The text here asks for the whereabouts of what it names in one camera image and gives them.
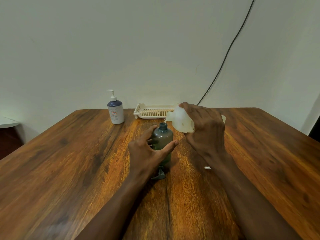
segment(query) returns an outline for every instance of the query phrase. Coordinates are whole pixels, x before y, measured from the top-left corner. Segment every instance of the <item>white pump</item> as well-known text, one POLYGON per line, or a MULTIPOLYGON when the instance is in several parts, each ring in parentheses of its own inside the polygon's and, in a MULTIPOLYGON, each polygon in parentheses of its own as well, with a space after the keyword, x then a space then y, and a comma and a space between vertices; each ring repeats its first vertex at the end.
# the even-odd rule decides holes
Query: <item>white pump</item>
POLYGON ((115 91, 113 89, 108 89, 108 91, 112 92, 111 101, 117 101, 117 97, 115 96, 115 91))

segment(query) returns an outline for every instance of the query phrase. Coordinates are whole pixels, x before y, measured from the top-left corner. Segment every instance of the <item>cream plastic tray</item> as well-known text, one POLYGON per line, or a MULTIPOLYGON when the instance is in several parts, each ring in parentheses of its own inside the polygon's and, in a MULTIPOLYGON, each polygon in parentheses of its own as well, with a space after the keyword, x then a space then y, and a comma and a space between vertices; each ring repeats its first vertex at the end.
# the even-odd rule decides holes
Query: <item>cream plastic tray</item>
POLYGON ((136 119, 138 117, 142 119, 164 119, 167 116, 167 112, 174 112, 174 107, 179 103, 174 105, 145 105, 138 104, 133 114, 136 119))

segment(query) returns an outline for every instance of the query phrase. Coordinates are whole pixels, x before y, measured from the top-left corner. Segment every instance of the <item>plastic jug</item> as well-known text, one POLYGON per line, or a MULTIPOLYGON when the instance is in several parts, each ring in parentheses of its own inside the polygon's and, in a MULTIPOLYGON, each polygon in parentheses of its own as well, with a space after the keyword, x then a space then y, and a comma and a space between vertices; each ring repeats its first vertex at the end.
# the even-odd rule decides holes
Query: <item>plastic jug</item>
MULTIPOLYGON (((225 123, 226 117, 222 115, 222 120, 225 123)), ((182 133, 191 133, 194 131, 195 124, 193 120, 188 116, 184 108, 179 106, 174 108, 173 112, 167 112, 166 121, 171 121, 172 126, 178 131, 182 133)))

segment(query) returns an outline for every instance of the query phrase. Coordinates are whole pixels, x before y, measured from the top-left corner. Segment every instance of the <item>bottle opening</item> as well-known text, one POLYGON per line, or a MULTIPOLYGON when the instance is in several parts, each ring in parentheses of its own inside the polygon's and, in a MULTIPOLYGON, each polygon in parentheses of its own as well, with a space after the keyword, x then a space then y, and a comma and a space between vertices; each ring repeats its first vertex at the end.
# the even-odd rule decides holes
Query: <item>bottle opening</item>
POLYGON ((163 122, 160 123, 159 130, 162 131, 162 132, 168 131, 167 123, 163 123, 163 122))

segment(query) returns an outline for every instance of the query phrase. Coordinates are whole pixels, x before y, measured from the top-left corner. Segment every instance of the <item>dark gray plastic bottle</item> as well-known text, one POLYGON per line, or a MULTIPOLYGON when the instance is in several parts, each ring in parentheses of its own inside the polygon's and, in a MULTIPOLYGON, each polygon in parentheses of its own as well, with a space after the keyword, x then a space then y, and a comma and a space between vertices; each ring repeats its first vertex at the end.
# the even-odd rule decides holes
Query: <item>dark gray plastic bottle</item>
MULTIPOLYGON (((173 141, 174 133, 171 129, 168 129, 168 125, 166 123, 160 123, 160 126, 156 128, 152 135, 152 148, 154 150, 161 150, 168 143, 173 141)), ((161 162, 160 166, 166 165, 171 160, 171 153, 165 157, 165 159, 161 162)))

